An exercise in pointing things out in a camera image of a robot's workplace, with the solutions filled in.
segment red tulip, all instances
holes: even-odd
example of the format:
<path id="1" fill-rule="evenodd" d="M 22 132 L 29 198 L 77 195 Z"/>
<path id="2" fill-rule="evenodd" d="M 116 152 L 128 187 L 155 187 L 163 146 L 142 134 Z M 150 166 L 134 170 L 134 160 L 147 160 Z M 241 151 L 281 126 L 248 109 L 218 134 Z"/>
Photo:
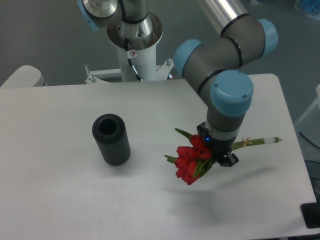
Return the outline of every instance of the red tulip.
<path id="1" fill-rule="evenodd" d="M 192 135 L 190 138 L 190 142 L 197 150 L 205 146 L 204 139 L 198 134 Z"/>
<path id="2" fill-rule="evenodd" d="M 208 160 L 208 159 L 211 159 L 212 157 L 212 153 L 210 149 L 207 147 L 200 148 L 198 150 L 198 155 L 199 155 L 199 158 L 201 158 L 202 160 Z"/>
<path id="3" fill-rule="evenodd" d="M 184 176 L 182 176 L 182 180 L 185 181 L 188 185 L 193 184 L 198 178 L 200 178 L 200 174 L 194 177 L 194 172 L 196 170 L 197 163 L 195 161 L 191 161 L 189 163 L 189 167 Z"/>
<path id="4" fill-rule="evenodd" d="M 179 157 L 188 157 L 188 150 L 190 146 L 178 146 L 176 152 L 178 153 Z"/>
<path id="5" fill-rule="evenodd" d="M 194 146 L 188 150 L 188 157 L 193 161 L 199 158 L 198 150 Z"/>
<path id="6" fill-rule="evenodd" d="M 175 173 L 176 177 L 182 178 L 187 173 L 187 170 L 187 168 L 179 168 Z"/>
<path id="7" fill-rule="evenodd" d="M 188 169 L 190 159 L 187 157 L 178 157 L 174 162 L 178 169 Z"/>

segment black foam cylinder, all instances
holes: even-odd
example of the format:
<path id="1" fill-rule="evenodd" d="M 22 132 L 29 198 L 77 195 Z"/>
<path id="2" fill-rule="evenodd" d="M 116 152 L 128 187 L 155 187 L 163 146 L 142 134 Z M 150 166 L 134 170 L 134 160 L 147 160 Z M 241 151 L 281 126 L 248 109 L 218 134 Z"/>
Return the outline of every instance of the black foam cylinder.
<path id="1" fill-rule="evenodd" d="M 98 117 L 92 125 L 92 134 L 108 164 L 121 165 L 130 157 L 126 125 L 121 117 L 115 114 Z"/>

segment light blue joint cap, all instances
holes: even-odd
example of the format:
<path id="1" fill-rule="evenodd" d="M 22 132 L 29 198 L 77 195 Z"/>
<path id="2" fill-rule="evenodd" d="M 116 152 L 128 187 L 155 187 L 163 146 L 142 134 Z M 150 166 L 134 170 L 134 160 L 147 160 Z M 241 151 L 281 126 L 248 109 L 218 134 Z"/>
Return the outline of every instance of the light blue joint cap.
<path id="1" fill-rule="evenodd" d="M 179 71 L 181 76 L 183 76 L 184 67 L 186 62 L 191 55 L 191 53 L 198 47 L 203 44 L 198 39 L 189 39 L 182 43 L 174 53 L 173 62 L 176 69 Z"/>
<path id="2" fill-rule="evenodd" d="M 275 25 L 268 21 L 267 19 L 259 19 L 258 20 L 264 30 L 264 51 L 262 57 L 266 56 L 267 54 L 271 53 L 278 44 L 278 32 Z"/>
<path id="3" fill-rule="evenodd" d="M 252 102 L 254 85 L 245 73 L 226 70 L 219 73 L 211 85 L 210 96 L 213 105 L 229 117 L 244 115 Z"/>
<path id="4" fill-rule="evenodd" d="M 81 13 L 84 17 L 84 19 L 86 20 L 86 23 L 89 25 L 90 29 L 92 31 L 96 31 L 96 30 L 99 30 L 99 28 L 95 25 L 95 23 L 91 20 L 91 18 L 88 16 L 86 10 L 85 10 L 85 7 L 83 6 L 82 4 L 82 1 L 81 0 L 76 0 L 76 3 L 78 4 L 80 10 L 81 10 Z"/>

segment white table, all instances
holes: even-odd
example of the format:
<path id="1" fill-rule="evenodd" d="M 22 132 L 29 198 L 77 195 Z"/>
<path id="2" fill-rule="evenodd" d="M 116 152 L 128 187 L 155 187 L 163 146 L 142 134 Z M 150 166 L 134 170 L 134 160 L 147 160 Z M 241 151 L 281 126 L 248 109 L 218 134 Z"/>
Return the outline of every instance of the white table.
<path id="1" fill-rule="evenodd" d="M 238 134 L 277 144 L 235 153 L 193 185 L 164 154 L 196 133 L 207 108 L 184 80 L 0 90 L 0 239 L 237 240 L 319 233 L 300 204 L 315 202 L 279 80 L 253 75 Z M 125 122 L 131 157 L 105 163 L 94 120 Z"/>

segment tulip bouquet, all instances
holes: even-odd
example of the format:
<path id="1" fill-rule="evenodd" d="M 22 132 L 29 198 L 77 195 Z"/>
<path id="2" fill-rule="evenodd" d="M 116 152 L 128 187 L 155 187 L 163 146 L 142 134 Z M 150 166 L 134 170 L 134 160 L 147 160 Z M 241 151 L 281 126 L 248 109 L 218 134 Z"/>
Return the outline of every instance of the tulip bouquet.
<path id="1" fill-rule="evenodd" d="M 193 184 L 197 179 L 203 177 L 217 161 L 213 157 L 212 151 L 206 147 L 205 140 L 198 134 L 192 135 L 179 128 L 175 130 L 189 139 L 192 146 L 178 146 L 176 152 L 178 157 L 164 155 L 167 161 L 175 164 L 178 168 L 175 175 L 182 178 L 188 185 Z M 281 141 L 279 137 L 267 137 L 250 140 L 242 139 L 232 145 L 232 150 L 240 149 L 248 146 L 256 146 L 261 144 L 278 143 Z"/>

